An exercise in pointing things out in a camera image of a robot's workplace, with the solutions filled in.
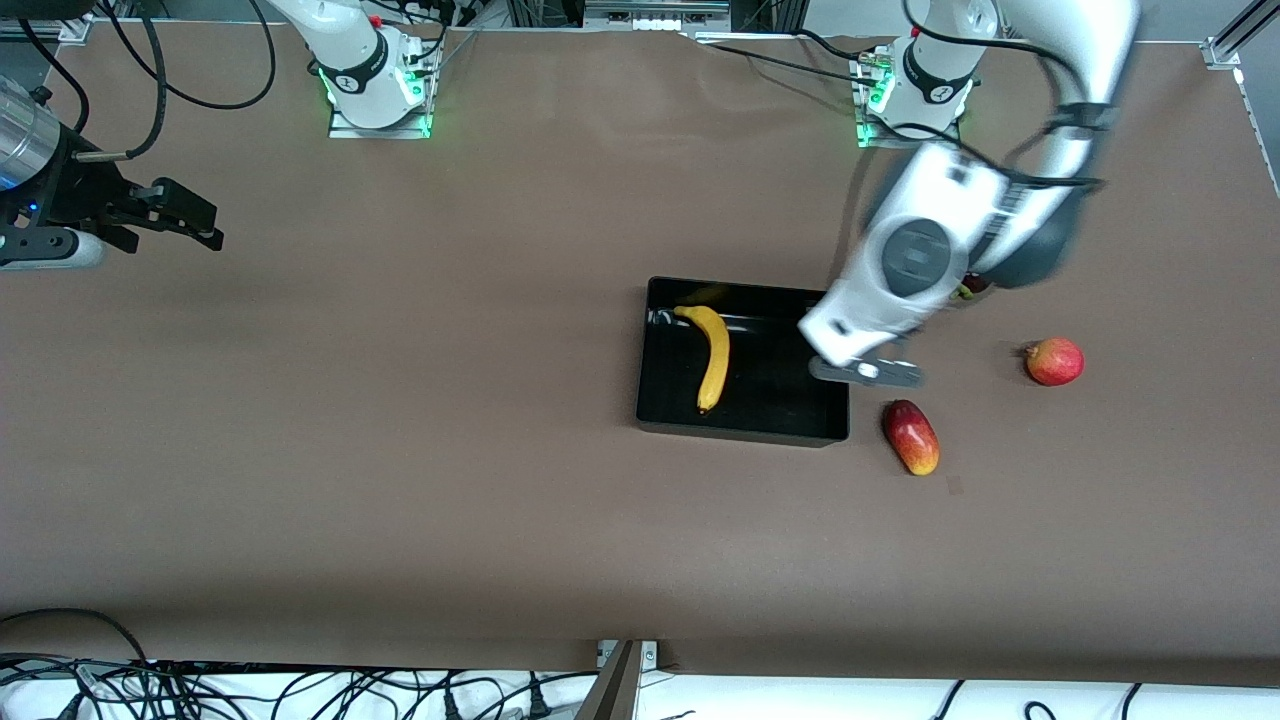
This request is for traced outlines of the yellow banana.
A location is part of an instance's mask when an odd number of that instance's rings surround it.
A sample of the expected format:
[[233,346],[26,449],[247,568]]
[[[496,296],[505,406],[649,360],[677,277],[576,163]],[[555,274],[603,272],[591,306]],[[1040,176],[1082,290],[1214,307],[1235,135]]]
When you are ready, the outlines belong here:
[[731,340],[724,319],[708,306],[676,306],[673,314],[695,325],[708,345],[708,361],[698,389],[696,406],[703,415],[721,402],[728,379]]

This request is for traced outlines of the black rectangular plastic box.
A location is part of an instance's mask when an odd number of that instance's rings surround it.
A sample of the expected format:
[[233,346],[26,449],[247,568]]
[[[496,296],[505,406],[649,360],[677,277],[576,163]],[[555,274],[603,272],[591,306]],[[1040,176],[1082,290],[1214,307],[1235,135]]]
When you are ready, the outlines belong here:
[[[813,448],[846,441],[849,389],[810,374],[815,354],[797,328],[822,296],[818,290],[650,278],[637,424],[667,434]],[[708,413],[698,409],[698,391],[710,346],[699,328],[676,315],[677,306],[709,307],[728,332],[724,388]]]

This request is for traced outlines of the brown table cover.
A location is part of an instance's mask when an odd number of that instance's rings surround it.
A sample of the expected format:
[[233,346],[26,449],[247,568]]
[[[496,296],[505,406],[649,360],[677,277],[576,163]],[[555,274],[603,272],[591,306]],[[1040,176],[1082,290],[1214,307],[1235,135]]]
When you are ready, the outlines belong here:
[[[654,275],[822,290],[884,174],[829,79],[664,33],[484,32],[436,132],[338,141],[291,29],[256,108],[125,172],[219,208],[0,272],[0,612],[154,656],[1280,682],[1280,197],[1235,79],[1135,55],[1062,272],[910,343],[940,469],[634,419]],[[1074,382],[1024,369],[1065,337]]]

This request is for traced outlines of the grey power strip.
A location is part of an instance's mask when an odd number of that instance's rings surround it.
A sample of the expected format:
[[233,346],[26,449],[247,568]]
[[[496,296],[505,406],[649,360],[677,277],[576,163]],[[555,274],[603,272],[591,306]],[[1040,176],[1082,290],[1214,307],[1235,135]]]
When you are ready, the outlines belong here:
[[582,27],[596,31],[728,33],[730,0],[582,0]]

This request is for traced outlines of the red yellow mango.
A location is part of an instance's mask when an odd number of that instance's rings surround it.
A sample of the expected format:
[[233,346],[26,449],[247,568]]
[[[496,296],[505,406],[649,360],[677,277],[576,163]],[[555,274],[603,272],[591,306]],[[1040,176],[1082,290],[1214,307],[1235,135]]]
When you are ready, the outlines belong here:
[[882,430],[904,469],[927,477],[940,465],[941,447],[927,415],[911,401],[900,398],[884,406]]

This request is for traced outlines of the red pomegranate fruit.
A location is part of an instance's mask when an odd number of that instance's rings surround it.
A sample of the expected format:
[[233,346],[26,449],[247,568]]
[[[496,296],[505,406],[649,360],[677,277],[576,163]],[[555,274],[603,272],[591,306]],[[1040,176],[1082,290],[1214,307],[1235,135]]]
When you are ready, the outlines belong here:
[[1065,386],[1085,370],[1085,355],[1065,337],[1050,337],[1021,351],[1025,373],[1038,384]]

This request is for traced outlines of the aluminium frame profile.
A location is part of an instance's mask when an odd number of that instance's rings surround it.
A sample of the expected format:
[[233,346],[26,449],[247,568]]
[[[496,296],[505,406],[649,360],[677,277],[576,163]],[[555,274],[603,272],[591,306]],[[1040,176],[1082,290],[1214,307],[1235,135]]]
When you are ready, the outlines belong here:
[[1211,70],[1238,67],[1240,50],[1277,18],[1280,0],[1249,0],[1216,35],[1199,45],[1206,67]]
[[[95,19],[93,13],[87,13],[69,20],[27,20],[35,37],[46,44],[84,45]],[[12,18],[0,18],[0,41],[26,42],[26,32],[20,22]]]

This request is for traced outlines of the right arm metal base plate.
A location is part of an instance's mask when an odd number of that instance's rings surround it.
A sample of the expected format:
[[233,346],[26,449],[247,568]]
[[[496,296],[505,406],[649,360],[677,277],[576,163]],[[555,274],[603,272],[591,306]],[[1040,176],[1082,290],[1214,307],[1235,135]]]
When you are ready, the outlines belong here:
[[439,79],[440,51],[422,40],[381,28],[381,46],[365,67],[320,67],[332,105],[332,138],[428,138]]

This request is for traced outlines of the grey metal post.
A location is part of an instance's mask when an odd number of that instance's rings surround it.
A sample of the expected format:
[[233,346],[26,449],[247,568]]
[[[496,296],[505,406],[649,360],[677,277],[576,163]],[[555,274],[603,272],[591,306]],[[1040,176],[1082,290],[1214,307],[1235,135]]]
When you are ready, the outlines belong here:
[[634,720],[646,651],[643,641],[618,641],[605,653],[605,666],[596,675],[573,720]]

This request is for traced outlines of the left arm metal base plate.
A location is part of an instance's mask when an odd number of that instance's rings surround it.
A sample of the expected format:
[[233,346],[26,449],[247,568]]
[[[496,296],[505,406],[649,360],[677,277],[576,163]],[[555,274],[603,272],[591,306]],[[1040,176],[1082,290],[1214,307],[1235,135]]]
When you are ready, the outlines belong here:
[[954,131],[963,113],[965,99],[973,83],[954,94],[942,87],[948,97],[943,102],[928,102],[925,95],[899,73],[901,53],[884,44],[864,51],[849,63],[855,79],[869,79],[869,85],[852,85],[852,101],[861,147],[905,149],[933,136],[936,131]]

